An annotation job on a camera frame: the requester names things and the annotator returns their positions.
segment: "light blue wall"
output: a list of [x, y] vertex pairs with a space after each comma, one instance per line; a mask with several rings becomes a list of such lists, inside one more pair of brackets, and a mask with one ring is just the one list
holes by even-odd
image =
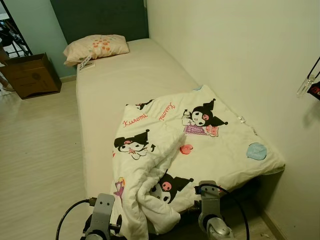
[[60, 77], [75, 75], [64, 66], [67, 46], [50, 0], [4, 0], [33, 54], [46, 52]]

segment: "clear plastic hook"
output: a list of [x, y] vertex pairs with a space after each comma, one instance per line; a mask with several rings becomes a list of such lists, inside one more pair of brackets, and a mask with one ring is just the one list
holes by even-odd
[[298, 91], [296, 92], [296, 96], [298, 98], [301, 98], [305, 95], [305, 93], [309, 90], [309, 88], [311, 87], [311, 85], [314, 83], [315, 81], [315, 76], [310, 74], [302, 83], [302, 85], [300, 86], [300, 88], [298, 89]]

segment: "pink heart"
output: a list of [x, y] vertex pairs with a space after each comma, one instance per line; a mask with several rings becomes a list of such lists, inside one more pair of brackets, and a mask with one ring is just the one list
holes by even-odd
[[180, 152], [182, 154], [185, 154], [185, 155], [188, 155], [191, 153], [191, 150], [194, 149], [194, 147], [190, 144], [187, 144], [187, 145], [183, 145], [180, 147]]

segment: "baseboard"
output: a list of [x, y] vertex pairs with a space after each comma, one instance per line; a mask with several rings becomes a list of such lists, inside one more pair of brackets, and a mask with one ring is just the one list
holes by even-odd
[[77, 75], [60, 77], [60, 80], [61, 80], [62, 83], [75, 81], [75, 80], [77, 80]]
[[275, 238], [277, 240], [288, 240], [288, 238], [285, 236], [285, 234], [281, 231], [279, 226], [275, 224], [275, 222], [272, 220], [272, 217], [266, 212], [266, 210], [260, 206], [259, 203], [254, 201], [255, 208], [257, 209], [260, 217], [265, 222], [265, 224], [268, 226], [270, 231], [273, 233]]

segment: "wire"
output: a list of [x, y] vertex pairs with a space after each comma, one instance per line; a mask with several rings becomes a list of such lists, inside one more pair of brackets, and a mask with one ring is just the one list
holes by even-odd
[[245, 211], [242, 208], [240, 202], [238, 202], [238, 200], [229, 191], [225, 190], [223, 187], [220, 187], [218, 185], [211, 184], [211, 183], [203, 183], [203, 184], [199, 185], [198, 187], [199, 187], [199, 189], [201, 189], [201, 187], [204, 187], [204, 186], [211, 186], [211, 187], [220, 189], [220, 190], [224, 191], [226, 194], [228, 194], [236, 202], [236, 204], [238, 205], [238, 207], [239, 207], [239, 209], [240, 209], [240, 211], [242, 213], [242, 216], [243, 216], [243, 220], [244, 220], [244, 224], [245, 224], [245, 231], [246, 231], [246, 240], [250, 240], [250, 232], [249, 232], [248, 220], [247, 220]]
[[58, 225], [58, 228], [56, 229], [56, 235], [55, 235], [55, 240], [59, 240], [59, 233], [60, 233], [60, 229], [61, 229], [61, 225], [63, 223], [63, 221], [65, 220], [67, 214], [76, 206], [78, 206], [79, 204], [82, 204], [82, 203], [89, 203], [89, 199], [85, 199], [85, 200], [81, 200], [81, 201], [78, 201], [76, 202], [75, 204], [73, 204], [65, 213], [64, 215], [62, 216], [60, 222], [59, 222], [59, 225]]
[[[319, 57], [319, 58], [318, 58], [318, 60], [315, 62], [315, 64], [314, 64], [313, 68], [312, 68], [312, 69], [311, 69], [311, 71], [309, 72], [307, 79], [309, 79], [309, 77], [310, 77], [310, 75], [311, 75], [312, 71], [313, 71], [313, 70], [315, 69], [315, 67], [317, 66], [317, 64], [318, 64], [319, 60], [320, 60], [320, 57]], [[318, 72], [318, 74], [315, 76], [315, 78], [314, 78], [314, 79], [316, 79], [316, 78], [319, 76], [319, 74], [320, 74], [320, 71]]]

